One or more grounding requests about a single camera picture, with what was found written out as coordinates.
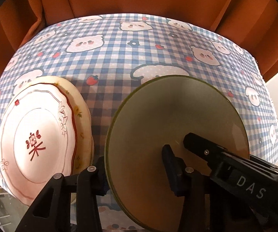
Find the brown curtain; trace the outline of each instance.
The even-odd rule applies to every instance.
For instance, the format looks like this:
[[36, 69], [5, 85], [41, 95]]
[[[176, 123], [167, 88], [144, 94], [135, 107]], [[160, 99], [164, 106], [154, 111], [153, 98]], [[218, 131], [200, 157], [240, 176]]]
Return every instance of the brown curtain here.
[[278, 72], [275, 0], [6, 0], [0, 7], [0, 75], [45, 26], [87, 15], [138, 12], [186, 21], [248, 50], [267, 81]]

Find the table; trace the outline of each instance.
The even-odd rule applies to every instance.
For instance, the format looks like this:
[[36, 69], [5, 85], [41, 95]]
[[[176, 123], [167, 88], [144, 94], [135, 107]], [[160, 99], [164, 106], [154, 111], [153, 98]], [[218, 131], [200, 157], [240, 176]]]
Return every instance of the table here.
[[[151, 15], [90, 16], [42, 30], [16, 51], [0, 78], [0, 124], [8, 102], [25, 83], [39, 76], [63, 77], [90, 109], [97, 159], [123, 99], [142, 83], [168, 74], [190, 75], [220, 90], [245, 125], [250, 152], [278, 160], [275, 109], [251, 54], [214, 32]], [[1, 175], [0, 185], [8, 189]], [[110, 192], [98, 198], [98, 205], [104, 229], [141, 229]]]

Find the green-rimmed plate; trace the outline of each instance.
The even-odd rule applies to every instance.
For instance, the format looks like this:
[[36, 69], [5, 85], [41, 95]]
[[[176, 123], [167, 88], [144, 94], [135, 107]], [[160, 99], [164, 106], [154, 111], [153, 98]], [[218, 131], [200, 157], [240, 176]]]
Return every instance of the green-rimmed plate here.
[[183, 197], [170, 190], [161, 151], [174, 154], [208, 175], [206, 162], [186, 150], [189, 132], [249, 158], [248, 138], [234, 106], [211, 85], [188, 76], [155, 78], [121, 104], [105, 145], [106, 174], [114, 198], [140, 226], [152, 231], [178, 230]]

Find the screw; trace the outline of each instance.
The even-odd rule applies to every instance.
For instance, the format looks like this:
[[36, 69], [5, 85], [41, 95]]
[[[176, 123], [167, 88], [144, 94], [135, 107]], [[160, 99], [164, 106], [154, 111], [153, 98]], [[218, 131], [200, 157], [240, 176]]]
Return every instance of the screw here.
[[58, 180], [62, 177], [62, 174], [61, 173], [56, 173], [55, 175], [53, 175], [53, 178]]
[[89, 172], [94, 172], [94, 171], [96, 170], [96, 167], [95, 167], [95, 166], [89, 166], [89, 167], [87, 168], [87, 170], [88, 170]]
[[194, 169], [192, 167], [186, 167], [185, 172], [192, 173], [192, 172], [194, 172]]

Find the green plate rim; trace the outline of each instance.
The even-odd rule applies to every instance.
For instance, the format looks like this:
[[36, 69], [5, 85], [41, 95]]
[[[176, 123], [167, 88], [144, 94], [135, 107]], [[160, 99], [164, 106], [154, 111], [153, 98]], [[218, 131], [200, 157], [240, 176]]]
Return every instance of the green plate rim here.
[[113, 197], [115, 199], [115, 201], [118, 203], [118, 205], [120, 206], [120, 208], [124, 211], [124, 213], [130, 218], [132, 219], [136, 224], [138, 224], [139, 226], [141, 226], [142, 228], [145, 228], [147, 230], [150, 230], [152, 232], [163, 232], [163, 231], [160, 231], [160, 230], [157, 230], [157, 229], [154, 229], [154, 228], [151, 228], [149, 226], [147, 226], [146, 224], [140, 222], [135, 216], [133, 216], [129, 211], [128, 209], [124, 206], [124, 204], [122, 203], [121, 199], [119, 198], [118, 196], [118, 193], [116, 192], [115, 188], [114, 188], [114, 185], [113, 185], [113, 182], [111, 180], [111, 175], [110, 175], [110, 171], [109, 171], [109, 157], [108, 157], [108, 153], [109, 153], [109, 140], [110, 140], [110, 137], [111, 137], [111, 132], [112, 132], [112, 129], [113, 129], [113, 126], [114, 126], [114, 123], [119, 115], [119, 113], [121, 112], [122, 108], [124, 107], [124, 105], [128, 102], [128, 100], [137, 92], [139, 91], [141, 88], [155, 82], [155, 81], [158, 81], [158, 80], [161, 80], [161, 79], [165, 79], [165, 78], [168, 78], [168, 77], [185, 77], [185, 78], [189, 78], [189, 79], [194, 79], [194, 80], [197, 80], [197, 81], [200, 81], [200, 82], [203, 82], [205, 83], [206, 85], [212, 87], [214, 90], [216, 90], [218, 93], [220, 93], [226, 100], [227, 102], [230, 103], [230, 105], [232, 106], [232, 108], [235, 110], [235, 112], [237, 113], [237, 115], [239, 116], [239, 119], [243, 125], [243, 130], [245, 132], [245, 135], [246, 135], [246, 138], [248, 140], [248, 135], [246, 133], [246, 130], [245, 130], [245, 126], [243, 124], [243, 121], [242, 119], [240, 118], [240, 115], [239, 113], [237, 112], [236, 108], [233, 106], [233, 104], [228, 100], [228, 98], [222, 93], [220, 92], [217, 88], [215, 88], [214, 86], [212, 86], [211, 84], [201, 80], [201, 79], [198, 79], [198, 78], [194, 78], [194, 77], [191, 77], [191, 76], [185, 76], [185, 75], [166, 75], [166, 76], [161, 76], [161, 77], [157, 77], [157, 78], [154, 78], [154, 79], [151, 79], [147, 82], [145, 82], [144, 84], [140, 85], [139, 87], [137, 87], [135, 90], [133, 90], [124, 100], [123, 102], [121, 103], [121, 105], [118, 107], [118, 110], [115, 112], [114, 116], [113, 116], [113, 119], [111, 120], [111, 124], [109, 126], [109, 129], [108, 129], [108, 132], [107, 132], [107, 136], [106, 136], [106, 141], [105, 141], [105, 151], [104, 151], [104, 161], [105, 161], [105, 171], [106, 171], [106, 177], [107, 177], [107, 181], [108, 181], [108, 184], [109, 184], [109, 187], [113, 193]]

